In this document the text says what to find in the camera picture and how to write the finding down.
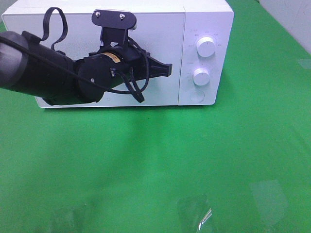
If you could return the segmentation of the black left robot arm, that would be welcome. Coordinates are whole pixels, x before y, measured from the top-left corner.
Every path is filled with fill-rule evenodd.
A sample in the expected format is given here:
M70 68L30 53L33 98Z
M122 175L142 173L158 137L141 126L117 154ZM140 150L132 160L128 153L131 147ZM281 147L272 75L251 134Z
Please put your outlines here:
M49 105L75 105L99 102L106 92L119 94L117 86L125 84L123 93L143 102L138 81L171 75L172 64L154 59L129 37L137 22L133 13L95 10L91 19L102 29L102 45L88 57L72 60L54 46L42 45L53 11L55 7L44 14L42 37L27 31L0 34L2 89L40 97Z

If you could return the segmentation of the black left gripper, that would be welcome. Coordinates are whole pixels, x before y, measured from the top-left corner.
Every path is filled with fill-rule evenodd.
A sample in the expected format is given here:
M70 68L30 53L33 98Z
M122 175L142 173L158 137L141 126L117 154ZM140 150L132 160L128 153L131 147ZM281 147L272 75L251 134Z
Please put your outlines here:
M128 36L128 30L136 26L136 16L128 11L95 10L93 24L102 27L100 48L89 56L104 55L117 66L117 70L129 73L134 80L169 77L172 64L162 63L150 56L138 43Z

